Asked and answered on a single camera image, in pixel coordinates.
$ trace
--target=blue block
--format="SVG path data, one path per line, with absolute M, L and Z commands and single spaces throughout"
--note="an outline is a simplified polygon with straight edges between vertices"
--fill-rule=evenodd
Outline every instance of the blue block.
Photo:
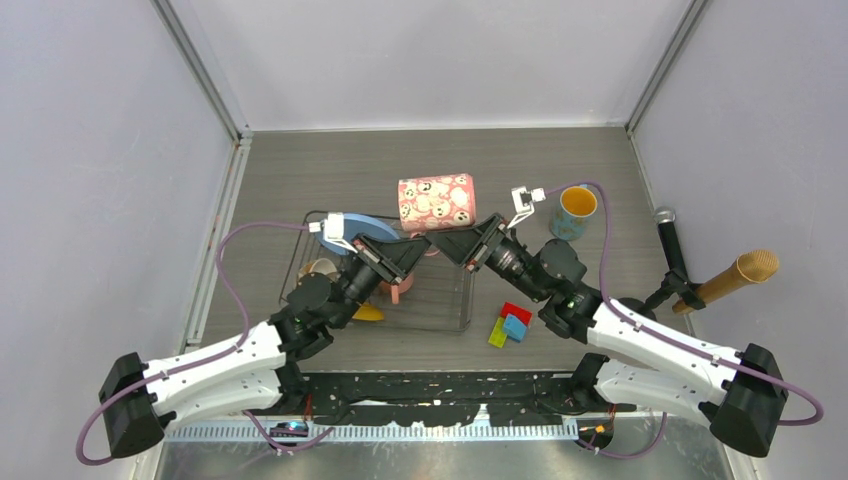
M 507 337 L 520 342 L 524 340 L 524 335 L 527 334 L 527 325 L 521 323 L 515 315 L 509 314 L 504 320 L 503 332 Z

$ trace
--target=wood grain surface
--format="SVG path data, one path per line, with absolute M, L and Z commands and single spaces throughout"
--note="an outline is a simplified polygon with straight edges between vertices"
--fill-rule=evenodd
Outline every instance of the wood grain surface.
M 399 178 L 468 172 L 474 176 L 478 219 L 514 213 L 510 189 L 551 188 L 596 180 L 610 196 L 613 237 L 609 262 L 614 297 L 644 299 L 667 267 L 651 218 L 644 182 L 624 129 L 483 129 L 350 132 L 267 132 L 256 135 L 239 193 L 233 226 L 258 220 L 300 223 L 310 210 L 397 215 Z M 552 202 L 518 228 L 531 252 L 551 238 Z M 583 238 L 572 243 L 597 286 L 604 235 L 599 208 Z M 245 232 L 226 251 L 224 265 L 254 323 L 279 310 L 278 296 L 296 233 Z M 302 362 L 304 371 L 573 369 L 590 349 L 564 340 L 534 318 L 522 343 L 487 343 L 504 301 L 537 311 L 529 299 L 483 269 L 475 278 L 472 321 L 462 334 L 374 328 L 351 322 L 334 331 L 335 343 Z M 681 331 L 685 323 L 660 307 L 659 320 Z M 235 303 L 220 282 L 204 344 L 239 333 Z

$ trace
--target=gray wall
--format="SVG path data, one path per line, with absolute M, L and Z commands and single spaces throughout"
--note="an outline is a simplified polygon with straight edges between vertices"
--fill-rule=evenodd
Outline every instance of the gray wall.
M 770 248 L 780 272 L 699 313 L 704 337 L 770 348 L 818 396 L 823 423 L 778 430 L 771 478 L 843 478 L 848 420 L 848 3 L 715 0 L 637 143 L 674 206 L 689 271 L 706 279 Z M 811 412 L 798 397 L 786 417 Z
M 4 2 L 0 45 L 0 477 L 127 478 L 76 435 L 177 346 L 229 138 L 149 2 Z
M 689 0 L 191 0 L 254 130 L 623 124 Z

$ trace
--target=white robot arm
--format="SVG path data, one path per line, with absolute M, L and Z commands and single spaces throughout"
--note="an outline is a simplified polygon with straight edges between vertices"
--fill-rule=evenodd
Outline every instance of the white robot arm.
M 727 365 L 742 363 L 779 378 L 771 353 L 756 345 L 739 352 L 702 342 L 639 315 L 628 302 L 606 303 L 598 290 L 582 282 L 586 267 L 567 242 L 551 240 L 531 255 L 507 225 L 494 214 L 473 227 L 411 239 L 380 242 L 357 236 L 350 245 L 355 250 L 352 261 L 338 280 L 305 276 L 288 295 L 288 305 L 254 327 L 240 349 L 223 359 L 168 374 L 181 364 L 231 348 L 235 338 L 147 364 L 137 354 L 121 357 L 101 389 L 101 402 L 139 379 L 160 373 L 165 379 L 105 410 L 112 456 L 144 451 L 166 432 L 201 419 L 271 406 L 289 407 L 280 411 L 296 408 L 307 391 L 297 362 L 329 346 L 327 328 L 343 328 L 381 281 L 402 281 L 431 246 L 470 272 L 486 265 L 534 302 L 546 302 L 539 317 L 555 334 L 620 352 L 653 369 L 587 354 L 572 377 L 577 391 L 583 392 L 575 397 L 581 406 L 601 411 L 620 403 L 651 407 L 709 427 L 732 448 L 765 456 L 786 391 Z M 671 346 L 647 329 L 709 352 L 711 360 Z

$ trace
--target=pink mug with cartoon print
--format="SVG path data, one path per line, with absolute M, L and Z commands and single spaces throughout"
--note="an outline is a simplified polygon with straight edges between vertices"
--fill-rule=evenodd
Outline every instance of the pink mug with cartoon print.
M 400 180 L 398 211 L 405 232 L 474 225 L 474 180 L 467 173 Z

